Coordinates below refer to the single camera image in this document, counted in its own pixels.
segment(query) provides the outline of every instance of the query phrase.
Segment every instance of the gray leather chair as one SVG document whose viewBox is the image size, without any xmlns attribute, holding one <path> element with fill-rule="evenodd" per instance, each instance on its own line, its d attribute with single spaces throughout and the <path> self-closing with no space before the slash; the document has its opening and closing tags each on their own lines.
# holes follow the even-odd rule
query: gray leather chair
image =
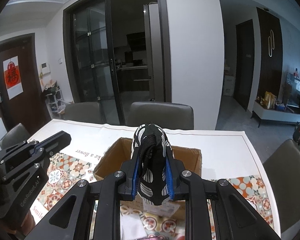
<svg viewBox="0 0 300 240">
<path fill-rule="evenodd" d="M 29 132 L 21 123 L 19 123 L 1 138 L 0 147 L 1 149 L 6 149 L 22 141 L 26 141 L 29 138 Z"/>
<path fill-rule="evenodd" d="M 100 103 L 83 102 L 67 105 L 64 120 L 104 124 Z"/>
<path fill-rule="evenodd" d="M 191 106 L 163 102 L 134 102 L 127 120 L 128 126 L 155 123 L 171 130 L 193 130 L 193 109 Z"/>
<path fill-rule="evenodd" d="M 293 140 L 286 140 L 263 166 L 277 203 L 281 232 L 286 233 L 300 221 L 300 147 Z M 294 236 L 293 239 L 300 239 L 300 234 L 296 238 L 298 231 L 300 227 L 296 232 L 289 232 L 292 236 L 289 239 Z"/>
</svg>

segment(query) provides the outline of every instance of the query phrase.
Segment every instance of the dining table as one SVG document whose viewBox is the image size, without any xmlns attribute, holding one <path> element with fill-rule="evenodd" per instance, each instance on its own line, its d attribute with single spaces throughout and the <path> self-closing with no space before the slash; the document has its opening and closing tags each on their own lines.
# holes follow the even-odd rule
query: dining table
<svg viewBox="0 0 300 240">
<path fill-rule="evenodd" d="M 78 180 L 96 181 L 93 170 L 105 152 L 119 138 L 133 138 L 136 129 L 137 127 L 53 119 L 32 135 L 28 142 L 43 141 L 59 131 L 71 135 L 69 146 L 50 158 L 48 182 L 31 206 L 36 224 Z M 201 151 L 203 179 L 213 181 L 228 179 L 278 236 L 281 235 L 278 209 L 269 179 L 244 131 L 169 129 L 164 131 L 172 146 L 196 148 Z M 121 205 L 120 211 L 122 240 L 146 236 L 177 240 L 184 235 L 184 220 L 156 216 L 125 205 Z M 210 222 L 212 239 L 215 239 L 212 214 Z M 131 232 L 131 225 L 135 225 L 134 232 Z"/>
</svg>

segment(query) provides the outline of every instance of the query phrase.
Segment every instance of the red chinese character poster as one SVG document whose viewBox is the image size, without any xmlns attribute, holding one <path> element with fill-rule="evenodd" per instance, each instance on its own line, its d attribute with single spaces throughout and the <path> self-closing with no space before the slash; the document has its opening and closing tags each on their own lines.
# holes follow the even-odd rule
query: red chinese character poster
<svg viewBox="0 0 300 240">
<path fill-rule="evenodd" d="M 18 64 L 18 56 L 7 59 L 3 62 L 4 81 L 9 99 L 23 92 Z"/>
</svg>

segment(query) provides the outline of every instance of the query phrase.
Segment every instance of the blue gripper pad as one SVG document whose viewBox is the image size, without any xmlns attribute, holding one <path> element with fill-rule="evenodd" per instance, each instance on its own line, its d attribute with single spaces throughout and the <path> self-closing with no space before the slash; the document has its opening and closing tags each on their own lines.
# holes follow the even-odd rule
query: blue gripper pad
<svg viewBox="0 0 300 240">
<path fill-rule="evenodd" d="M 133 178 L 132 178 L 132 197 L 135 199 L 138 192 L 139 176 L 137 176 L 139 159 L 137 159 L 136 166 L 134 167 Z"/>
<path fill-rule="evenodd" d="M 166 183 L 167 183 L 167 188 L 168 188 L 168 194 L 170 196 L 170 199 L 173 199 L 174 198 L 173 179 L 172 179 L 172 173 L 171 173 L 168 156 L 166 156 L 165 173 L 166 173 Z"/>
</svg>

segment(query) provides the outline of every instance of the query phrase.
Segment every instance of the bolt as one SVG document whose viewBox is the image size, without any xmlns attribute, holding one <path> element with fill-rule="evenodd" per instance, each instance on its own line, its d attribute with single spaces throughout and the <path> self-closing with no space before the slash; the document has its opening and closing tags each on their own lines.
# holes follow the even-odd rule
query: bolt
<svg viewBox="0 0 300 240">
<path fill-rule="evenodd" d="M 219 184 L 221 186 L 228 186 L 229 182 L 226 179 L 220 179 Z"/>
<path fill-rule="evenodd" d="M 117 178 L 119 178 L 119 177 L 122 177 L 123 174 L 124 174 L 123 171 L 116 171 L 116 172 L 114 173 L 114 176 L 117 177 Z"/>
<path fill-rule="evenodd" d="M 87 185 L 87 181 L 85 179 L 80 179 L 77 182 L 77 184 L 78 184 L 79 187 L 84 187 L 85 185 Z"/>
<path fill-rule="evenodd" d="M 183 171 L 182 172 L 182 175 L 185 177 L 189 177 L 189 176 L 191 176 L 191 174 L 192 174 L 191 171 Z"/>
</svg>

